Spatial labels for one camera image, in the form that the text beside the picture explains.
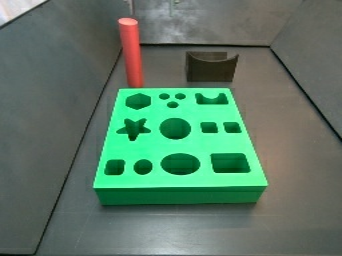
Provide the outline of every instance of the rectangular hole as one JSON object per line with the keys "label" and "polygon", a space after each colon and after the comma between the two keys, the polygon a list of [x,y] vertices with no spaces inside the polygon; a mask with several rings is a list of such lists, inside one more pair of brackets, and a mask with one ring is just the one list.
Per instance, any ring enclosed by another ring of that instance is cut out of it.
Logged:
{"label": "rectangular hole", "polygon": [[214,122],[201,123],[201,128],[203,133],[218,133],[218,125]]}
{"label": "rectangular hole", "polygon": [[245,154],[211,154],[211,164],[215,173],[247,173],[250,166]]}
{"label": "rectangular hole", "polygon": [[239,126],[238,123],[235,123],[235,122],[225,122],[223,126],[225,126],[225,131],[227,133],[241,133],[241,126]]}
{"label": "rectangular hole", "polygon": [[125,160],[110,160],[106,164],[106,175],[122,175],[125,171]]}

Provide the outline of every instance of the dark gray arch-shaped object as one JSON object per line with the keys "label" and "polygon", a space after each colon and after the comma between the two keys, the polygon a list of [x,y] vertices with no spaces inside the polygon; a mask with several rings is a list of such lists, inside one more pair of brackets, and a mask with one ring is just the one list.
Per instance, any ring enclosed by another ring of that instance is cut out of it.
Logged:
{"label": "dark gray arch-shaped object", "polygon": [[227,52],[187,52],[189,82],[231,82],[239,55],[227,58]]}

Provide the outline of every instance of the green foam block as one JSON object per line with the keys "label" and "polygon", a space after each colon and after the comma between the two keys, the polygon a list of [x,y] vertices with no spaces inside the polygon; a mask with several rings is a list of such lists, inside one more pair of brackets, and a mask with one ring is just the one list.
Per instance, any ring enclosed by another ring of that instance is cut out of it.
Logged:
{"label": "green foam block", "polygon": [[94,189],[103,205],[257,202],[267,180],[229,89],[121,89]]}

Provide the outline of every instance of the gray enclosure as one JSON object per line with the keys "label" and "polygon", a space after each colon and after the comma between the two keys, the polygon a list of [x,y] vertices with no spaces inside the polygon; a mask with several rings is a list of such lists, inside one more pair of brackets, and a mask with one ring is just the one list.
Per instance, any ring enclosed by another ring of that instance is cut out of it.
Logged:
{"label": "gray enclosure", "polygon": [[[123,0],[50,0],[0,29],[0,254],[342,253],[342,145],[313,105],[341,135],[342,1],[301,3],[181,0],[170,15],[170,1],[135,1],[154,45],[146,87],[234,89],[270,182],[257,205],[98,203],[95,168],[127,87]],[[279,60],[267,47],[158,44],[271,45]],[[186,82],[185,52],[201,49],[241,54],[233,83]]]}

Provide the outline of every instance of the circular hole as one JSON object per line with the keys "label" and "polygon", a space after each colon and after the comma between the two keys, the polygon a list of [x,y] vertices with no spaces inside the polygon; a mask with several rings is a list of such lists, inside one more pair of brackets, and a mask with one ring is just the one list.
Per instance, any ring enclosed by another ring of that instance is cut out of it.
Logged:
{"label": "circular hole", "polygon": [[167,99],[170,98],[170,95],[169,95],[167,93],[162,93],[162,94],[159,95],[159,98],[161,98],[162,100],[167,100]]}
{"label": "circular hole", "polygon": [[170,108],[177,108],[178,105],[179,105],[179,104],[178,104],[177,102],[174,102],[174,101],[171,101],[171,102],[167,103],[167,106],[169,106]]}
{"label": "circular hole", "polygon": [[153,170],[153,163],[149,160],[142,159],[135,163],[134,170],[138,174],[146,175]]}
{"label": "circular hole", "polygon": [[197,157],[189,154],[173,154],[163,158],[163,169],[175,175],[187,175],[199,169],[201,163]]}
{"label": "circular hole", "polygon": [[177,99],[183,100],[186,98],[186,94],[178,93],[175,97]]}
{"label": "circular hole", "polygon": [[181,118],[170,118],[161,124],[161,133],[173,140],[183,139],[191,132],[189,122]]}

